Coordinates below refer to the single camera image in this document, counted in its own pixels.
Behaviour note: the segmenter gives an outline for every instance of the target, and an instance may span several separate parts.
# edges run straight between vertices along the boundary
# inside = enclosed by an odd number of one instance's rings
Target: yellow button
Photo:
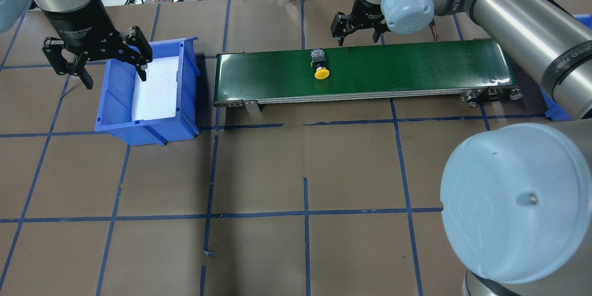
[[[329,77],[329,70],[326,68],[322,68],[317,70],[317,72],[314,74],[314,76],[317,78],[317,80],[324,80],[327,79]]]

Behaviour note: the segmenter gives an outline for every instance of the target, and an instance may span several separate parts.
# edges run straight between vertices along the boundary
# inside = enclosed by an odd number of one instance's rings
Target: conveyor belt
[[[310,50],[218,55],[214,106],[390,98],[516,88],[490,39],[326,48],[331,75],[317,80]]]

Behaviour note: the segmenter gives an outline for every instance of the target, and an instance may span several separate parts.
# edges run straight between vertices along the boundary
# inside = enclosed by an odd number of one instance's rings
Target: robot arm
[[[93,80],[84,69],[86,62],[116,58],[134,65],[140,79],[146,80],[145,70],[152,61],[152,49],[138,26],[118,32],[101,0],[35,2],[60,37],[47,37],[43,43],[43,53],[58,75],[78,76],[91,89]],[[6,9],[6,14],[0,16],[0,28],[10,28],[30,3],[31,0],[0,1],[0,12]],[[64,49],[74,54],[72,62],[62,56]]]
[[[552,0],[355,0],[337,13],[332,35],[374,28],[409,34],[434,16],[467,12],[574,118],[592,117],[592,31]]]

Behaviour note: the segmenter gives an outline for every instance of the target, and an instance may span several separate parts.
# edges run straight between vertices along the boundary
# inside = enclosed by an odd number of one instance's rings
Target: brown floor
[[[210,106],[216,53],[335,47],[330,21],[352,1],[108,8],[118,29],[199,37],[206,130],[164,147],[93,132],[104,64],[87,66],[91,91],[55,75],[40,12],[0,35],[0,295],[459,295],[440,176],[465,138],[546,122],[519,70],[524,99],[482,109],[441,96],[229,109],[216,121]],[[592,12],[590,0],[557,1]],[[461,15],[436,19],[442,40],[461,39],[456,20],[465,39],[486,37]],[[429,30],[385,37],[429,41]],[[366,31],[346,39],[371,43]]]

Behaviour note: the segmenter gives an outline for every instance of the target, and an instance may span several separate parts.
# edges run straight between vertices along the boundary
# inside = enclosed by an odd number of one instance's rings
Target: blue plastic bin
[[[176,112],[174,117],[152,120],[131,119],[136,70],[119,60],[109,60],[101,90],[95,131],[117,136],[131,146],[159,144],[193,139],[199,134],[195,125],[196,77],[200,75],[193,41],[197,37],[150,43],[153,58],[179,56],[177,71]]]
[[[592,14],[574,15],[573,17],[575,17],[583,25],[592,29]],[[549,95],[547,95],[542,88],[541,93],[545,99],[545,104],[547,104],[548,110],[545,112],[546,117],[550,118],[552,121],[572,120],[571,116],[569,116],[567,112],[565,112],[565,110],[559,106],[559,104],[554,102],[553,99],[549,97]]]

